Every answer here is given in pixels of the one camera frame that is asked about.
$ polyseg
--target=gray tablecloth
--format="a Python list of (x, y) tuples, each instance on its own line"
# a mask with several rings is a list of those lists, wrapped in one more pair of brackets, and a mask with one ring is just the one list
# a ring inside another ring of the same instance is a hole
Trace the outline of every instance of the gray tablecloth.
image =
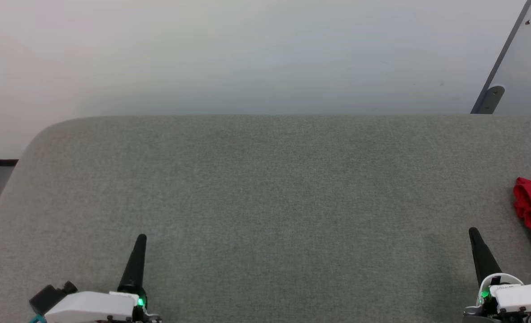
[(0, 199), (0, 322), (46, 284), (115, 290), (148, 235), (170, 322), (459, 322), (467, 229), (531, 283), (512, 207), (531, 119), (101, 117), (38, 135)]

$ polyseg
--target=white wall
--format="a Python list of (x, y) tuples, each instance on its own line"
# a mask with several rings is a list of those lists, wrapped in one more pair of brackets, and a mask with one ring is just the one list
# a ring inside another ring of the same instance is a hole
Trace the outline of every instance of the white wall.
[(531, 116), (531, 8), (493, 78), (495, 84), (505, 87), (495, 114)]
[(469, 113), (524, 0), (0, 0), (0, 158), (108, 114)]

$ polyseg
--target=metal bracket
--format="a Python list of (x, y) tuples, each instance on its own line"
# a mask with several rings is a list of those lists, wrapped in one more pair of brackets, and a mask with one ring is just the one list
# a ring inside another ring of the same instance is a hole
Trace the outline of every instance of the metal bracket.
[(485, 97), (479, 105), (477, 113), (493, 114), (493, 112), (495, 112), (495, 109), (497, 109), (497, 104), (499, 104), (499, 101), (503, 97), (504, 93), (505, 88), (499, 85), (493, 86), (492, 88), (487, 90), (487, 92), (485, 92)]

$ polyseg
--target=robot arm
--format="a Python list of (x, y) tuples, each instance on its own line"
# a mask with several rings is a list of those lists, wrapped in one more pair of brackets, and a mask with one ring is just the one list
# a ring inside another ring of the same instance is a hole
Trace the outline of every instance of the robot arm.
[(502, 272), (475, 227), (469, 237), (479, 290), (476, 304), (465, 308), (463, 323), (531, 322), (531, 284)]
[(30, 299), (41, 323), (162, 323), (148, 314), (148, 298), (142, 281), (146, 255), (146, 236), (139, 235), (127, 262), (117, 292), (78, 292), (67, 282), (62, 289), (46, 286)]

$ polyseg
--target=white panel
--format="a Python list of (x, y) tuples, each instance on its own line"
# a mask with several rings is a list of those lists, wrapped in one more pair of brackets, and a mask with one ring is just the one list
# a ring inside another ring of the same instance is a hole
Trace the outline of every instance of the white panel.
[(0, 158), (104, 114), (464, 114), (524, 0), (0, 0)]
[(493, 78), (493, 84), (505, 87), (495, 114), (531, 116), (531, 7)]

